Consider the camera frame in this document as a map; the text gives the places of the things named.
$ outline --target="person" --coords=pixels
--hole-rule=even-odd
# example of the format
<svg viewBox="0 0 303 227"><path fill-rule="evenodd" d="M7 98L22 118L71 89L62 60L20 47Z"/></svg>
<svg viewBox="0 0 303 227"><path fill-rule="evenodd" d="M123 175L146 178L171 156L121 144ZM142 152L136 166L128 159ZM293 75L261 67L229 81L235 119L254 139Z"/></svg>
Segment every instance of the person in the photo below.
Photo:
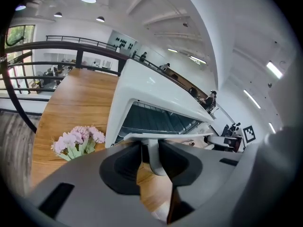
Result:
<svg viewBox="0 0 303 227"><path fill-rule="evenodd" d="M216 91L211 91L211 94L207 97L207 99L202 99L201 101L201 106L204 109L208 109L214 102L214 97L216 97L217 92Z"/></svg>
<svg viewBox="0 0 303 227"><path fill-rule="evenodd" d="M207 109L207 112L210 114L211 111L216 107L217 105L217 102L216 102L216 99L217 99L217 96L214 96L214 100L213 100L213 103L212 105Z"/></svg>
<svg viewBox="0 0 303 227"><path fill-rule="evenodd" d="M134 51L134 52L133 52L132 59L134 59L136 53L137 53L137 51Z"/></svg>
<svg viewBox="0 0 303 227"><path fill-rule="evenodd" d="M144 62L144 60L146 59L146 54L147 54L147 52L144 52L144 53L140 56L139 61Z"/></svg>
<svg viewBox="0 0 303 227"><path fill-rule="evenodd" d="M161 66L160 66L160 69L163 70L163 71L166 71L166 68L167 68L167 67L170 67L170 64L169 64L169 63L164 64L164 65L161 65Z"/></svg>

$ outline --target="black slot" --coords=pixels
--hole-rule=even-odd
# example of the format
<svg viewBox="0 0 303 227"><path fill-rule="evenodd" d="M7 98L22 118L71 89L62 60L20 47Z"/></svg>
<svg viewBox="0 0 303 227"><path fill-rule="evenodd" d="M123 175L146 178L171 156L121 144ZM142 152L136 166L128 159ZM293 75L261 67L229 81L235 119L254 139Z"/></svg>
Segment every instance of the black slot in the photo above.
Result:
<svg viewBox="0 0 303 227"><path fill-rule="evenodd" d="M236 166L238 164L238 161L227 159L227 158L222 158L219 162L231 165L231 166Z"/></svg>
<svg viewBox="0 0 303 227"><path fill-rule="evenodd" d="M60 183L40 205L39 210L51 218L55 218L75 186Z"/></svg>
<svg viewBox="0 0 303 227"><path fill-rule="evenodd" d="M137 172L142 162L141 143L133 145L108 156L99 169L103 182L113 191L125 195L140 195L137 185Z"/></svg>

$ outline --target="handrail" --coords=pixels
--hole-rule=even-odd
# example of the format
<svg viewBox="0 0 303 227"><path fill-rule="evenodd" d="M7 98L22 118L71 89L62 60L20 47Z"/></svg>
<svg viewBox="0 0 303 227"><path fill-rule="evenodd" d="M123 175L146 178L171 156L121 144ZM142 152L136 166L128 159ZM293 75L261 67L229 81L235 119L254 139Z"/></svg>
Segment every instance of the handrail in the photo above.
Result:
<svg viewBox="0 0 303 227"><path fill-rule="evenodd" d="M12 52L24 51L24 50L36 50L36 49L67 49L67 50L84 51L93 54L103 55L116 60L126 61L127 59L129 59L127 55L123 55L118 52L111 51L109 49L97 47L95 45L90 45L90 44L77 44L77 43L66 42L66 41L30 42L26 44L20 44L20 45L9 47L5 49L5 53L12 53Z"/></svg>
<svg viewBox="0 0 303 227"><path fill-rule="evenodd" d="M160 67L158 67L158 66L156 66L155 64L151 63L151 62L148 61L147 59L144 59L144 62L145 62L145 61L146 61L149 65L152 65L152 66L156 67L158 70L163 71Z"/></svg>
<svg viewBox="0 0 303 227"><path fill-rule="evenodd" d="M30 87L18 87L14 88L14 91L38 91L38 92L54 92L52 88L30 88Z"/></svg>
<svg viewBox="0 0 303 227"><path fill-rule="evenodd" d="M34 62L21 62L16 64L10 64L8 67L15 66L28 66L28 65L61 65L61 66L75 66L75 63L71 62L59 62L59 61L34 61Z"/></svg>
<svg viewBox="0 0 303 227"><path fill-rule="evenodd" d="M0 99L10 99L9 96L0 96ZM34 98L34 97L18 97L18 100L25 101L39 101L39 102L48 102L48 98Z"/></svg>
<svg viewBox="0 0 303 227"><path fill-rule="evenodd" d="M22 54L22 55L20 55L20 56L18 56L18 57L16 57L16 58L10 60L10 61L8 62L8 64L10 65L10 64L12 64L12 63L18 63L18 62L20 62L20 61L23 61L23 59L25 59L25 58L27 58L27 57L29 57L29 56L32 56L32 55L33 55L33 53L32 53L31 51L29 51L29 52L27 52L27 53L25 53L25 54Z"/></svg>
<svg viewBox="0 0 303 227"><path fill-rule="evenodd" d="M156 67L157 69L145 64L144 62L141 62L141 61L137 61L135 60L136 62L142 64L143 66L146 66L148 67L149 69L161 74L162 76L166 77L168 80L172 81L173 83L177 84L179 87L183 88L184 90L188 91L188 89L186 88L186 86L184 86L182 83L178 82L177 80L175 80L174 78L171 78L170 76L168 76L164 70L162 70L160 67L157 67L156 65L152 64L154 67Z"/></svg>
<svg viewBox="0 0 303 227"><path fill-rule="evenodd" d="M9 79L52 79L52 80L63 80L64 77L52 77L52 76L22 76L22 77L10 77Z"/></svg>
<svg viewBox="0 0 303 227"><path fill-rule="evenodd" d="M82 37L75 37L75 36L65 36L65 35L46 35L46 41L49 41L49 39L57 39L57 38L51 38L51 37L60 37L61 38L61 41L63 41L63 39L66 39L66 38L76 38L77 40L74 40L74 41L78 41L79 43L80 42L88 42L90 43L90 41L93 41L93 42L96 42L97 43L97 46L99 46L99 44L102 44L102 45L106 45L106 46L110 46L111 49L113 50L116 50L116 46L112 45L112 44L107 44L105 42L101 42L101 41L98 41L98 40L92 40L92 39L87 39L87 38L82 38Z"/></svg>

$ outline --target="flower bouquet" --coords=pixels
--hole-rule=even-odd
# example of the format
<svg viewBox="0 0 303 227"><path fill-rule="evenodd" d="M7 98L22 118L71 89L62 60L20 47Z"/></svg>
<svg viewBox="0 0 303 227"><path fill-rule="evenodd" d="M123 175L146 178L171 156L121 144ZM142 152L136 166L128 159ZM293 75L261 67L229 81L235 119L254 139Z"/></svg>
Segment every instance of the flower bouquet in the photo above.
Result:
<svg viewBox="0 0 303 227"><path fill-rule="evenodd" d="M70 161L95 151L96 143L104 143L105 136L94 126L76 126L63 133L58 141L53 140L51 149L64 160Z"/></svg>

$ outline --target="black metal railing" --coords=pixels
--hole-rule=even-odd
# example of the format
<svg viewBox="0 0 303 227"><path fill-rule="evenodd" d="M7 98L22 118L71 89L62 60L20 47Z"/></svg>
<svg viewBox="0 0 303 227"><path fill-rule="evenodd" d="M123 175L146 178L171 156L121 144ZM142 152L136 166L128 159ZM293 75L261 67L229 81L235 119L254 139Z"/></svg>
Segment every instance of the black metal railing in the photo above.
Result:
<svg viewBox="0 0 303 227"><path fill-rule="evenodd" d="M31 52L29 52L26 56L23 55L20 58L15 58L14 60L10 61L9 63L7 61L3 61L1 63L1 73L2 78L0 80L4 81L5 88L0 88L1 90L6 90L9 97L0 97L2 99L11 99L14 107L16 108L19 115L22 117L22 119L25 121L25 123L30 127L30 129L35 133L36 127L33 125L33 123L30 121L28 116L26 115L25 111L23 110L19 100L30 100L30 101L45 101L47 102L48 99L45 98L18 98L15 94L15 91L37 91L37 92L54 92L54 88L30 88L30 87L18 87L14 88L12 86L11 80L20 80L24 79L26 82L28 79L49 79L49 80L58 80L61 81L64 79L64 77L59 76L26 76L25 70L23 70L23 76L21 77L10 77L9 76L9 68L13 68L16 66L24 66L26 65L61 65L61 66L68 66L68 67L76 67L76 68L86 68L89 70L97 70L102 72L111 73L117 76L120 76L120 73L125 65L125 62L127 59L129 59L128 56L125 56L123 54L117 53L114 50L108 49L108 48L102 48L100 46L96 45L90 45L90 44L83 44L83 43L72 43L72 42L66 42L66 41L43 41L43 42L32 42L32 43L26 43L21 45L16 45L9 47L5 50L5 53L12 53L12 52L19 52L24 50L36 50L36 49L68 49L68 50L76 50L76 61L75 63L70 62L57 62L57 61L34 61L34 62L20 62L23 61L24 58L26 58L29 55L32 55ZM95 66L87 66L82 65L82 58L83 53L89 52L93 54L103 55L106 57L110 57L113 59L118 60L118 71L113 71L105 68L95 67Z"/></svg>
<svg viewBox="0 0 303 227"><path fill-rule="evenodd" d="M91 40L87 38L74 37L74 36L64 36L64 35L47 35L46 41L68 41L74 43L83 43L90 44L95 46L100 46L103 48L107 48L109 50L116 51L117 47L111 44L107 44L98 40Z"/></svg>

